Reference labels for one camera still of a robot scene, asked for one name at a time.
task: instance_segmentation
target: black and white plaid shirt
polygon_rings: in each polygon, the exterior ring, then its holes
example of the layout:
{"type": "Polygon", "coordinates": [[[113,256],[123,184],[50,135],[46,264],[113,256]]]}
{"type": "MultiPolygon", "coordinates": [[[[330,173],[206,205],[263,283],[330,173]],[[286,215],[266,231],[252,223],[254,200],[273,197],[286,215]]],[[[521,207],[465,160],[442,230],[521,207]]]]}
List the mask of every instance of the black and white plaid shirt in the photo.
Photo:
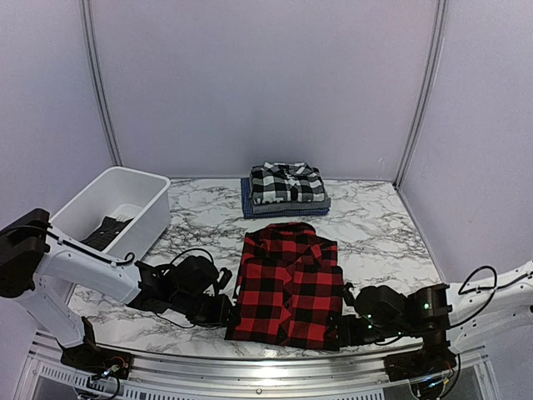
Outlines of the black and white plaid shirt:
{"type": "Polygon", "coordinates": [[[264,165],[252,168],[250,181],[254,204],[310,203],[323,202],[326,199],[320,172],[306,162],[265,162],[264,165]]]}

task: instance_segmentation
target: gray folded cloth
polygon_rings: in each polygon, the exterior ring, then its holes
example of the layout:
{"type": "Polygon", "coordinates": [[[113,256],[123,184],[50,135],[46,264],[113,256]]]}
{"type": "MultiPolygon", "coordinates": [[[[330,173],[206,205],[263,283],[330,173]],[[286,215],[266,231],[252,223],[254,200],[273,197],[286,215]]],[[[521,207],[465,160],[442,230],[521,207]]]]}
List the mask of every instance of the gray folded cloth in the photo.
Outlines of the gray folded cloth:
{"type": "Polygon", "coordinates": [[[318,208],[329,208],[331,206],[331,197],[327,195],[324,189],[325,199],[323,202],[270,202],[267,204],[254,204],[252,210],[254,214],[276,213],[286,210],[316,210],[318,208]]]}

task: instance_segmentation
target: stack of folded clothes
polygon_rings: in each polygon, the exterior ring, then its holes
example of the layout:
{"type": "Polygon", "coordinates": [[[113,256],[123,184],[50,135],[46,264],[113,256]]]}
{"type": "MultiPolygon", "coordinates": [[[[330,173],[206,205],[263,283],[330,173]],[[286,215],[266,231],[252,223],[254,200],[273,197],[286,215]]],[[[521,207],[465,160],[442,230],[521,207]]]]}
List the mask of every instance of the stack of folded clothes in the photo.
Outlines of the stack of folded clothes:
{"type": "Polygon", "coordinates": [[[325,215],[331,199],[317,168],[305,162],[265,162],[241,180],[244,218],[325,215]]]}

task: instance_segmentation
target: metal frame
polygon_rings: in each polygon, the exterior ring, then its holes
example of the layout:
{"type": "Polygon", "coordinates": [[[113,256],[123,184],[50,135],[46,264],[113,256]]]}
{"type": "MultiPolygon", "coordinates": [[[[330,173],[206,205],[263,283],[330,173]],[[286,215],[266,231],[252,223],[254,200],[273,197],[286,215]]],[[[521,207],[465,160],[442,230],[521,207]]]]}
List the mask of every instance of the metal frame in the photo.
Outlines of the metal frame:
{"type": "Polygon", "coordinates": [[[92,85],[96,95],[98,111],[102,120],[102,128],[106,137],[107,149],[111,156],[113,165],[122,166],[122,158],[118,149],[117,136],[113,128],[111,113],[107,104],[106,93],[104,91],[100,62],[98,61],[96,35],[94,32],[94,22],[92,19],[92,6],[90,0],[80,0],[80,10],[82,13],[82,30],[87,49],[89,61],[89,71],[91,73],[92,85]]]}
{"type": "MultiPolygon", "coordinates": [[[[135,357],[132,371],[130,378],[121,382],[123,390],[119,398],[226,400],[299,397],[346,400],[370,399],[372,395],[379,399],[383,388],[408,384],[407,381],[388,381],[383,358],[387,354],[418,347],[412,344],[362,354],[297,359],[204,358],[132,351],[135,357]]],[[[482,388],[486,396],[484,399],[497,400],[494,375],[482,352],[483,347],[479,347],[461,354],[463,367],[478,368],[480,386],[485,386],[482,388]]],[[[63,383],[77,378],[81,388],[88,373],[65,367],[59,362],[60,357],[61,350],[55,339],[47,332],[38,331],[24,365],[15,400],[31,399],[40,376],[52,377],[63,383]]]]}
{"type": "Polygon", "coordinates": [[[444,42],[444,33],[447,19],[448,0],[437,0],[435,20],[433,23],[433,33],[431,34],[430,52],[427,57],[426,71],[422,80],[422,87],[418,103],[416,105],[415,116],[411,123],[409,136],[407,137],[406,147],[401,156],[400,166],[394,182],[395,188],[401,188],[406,177],[407,169],[412,160],[415,146],[420,136],[424,115],[426,114],[427,104],[430,99],[431,89],[435,83],[436,72],[441,58],[442,43],[444,42]]]}

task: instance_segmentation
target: blue folded cloth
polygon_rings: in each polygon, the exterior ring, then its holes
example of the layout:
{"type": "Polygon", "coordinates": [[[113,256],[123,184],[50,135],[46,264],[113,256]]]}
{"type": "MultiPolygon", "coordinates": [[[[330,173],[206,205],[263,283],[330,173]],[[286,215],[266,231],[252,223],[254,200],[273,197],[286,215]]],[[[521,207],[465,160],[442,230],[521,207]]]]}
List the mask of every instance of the blue folded cloth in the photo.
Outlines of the blue folded cloth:
{"type": "Polygon", "coordinates": [[[252,200],[250,193],[252,188],[250,186],[250,178],[244,177],[241,179],[241,196],[242,196],[242,214],[245,219],[255,218],[278,218],[278,217],[303,217],[308,215],[326,215],[329,213],[329,208],[316,208],[314,210],[286,210],[276,212],[265,212],[261,214],[254,214],[252,209],[252,200]]]}

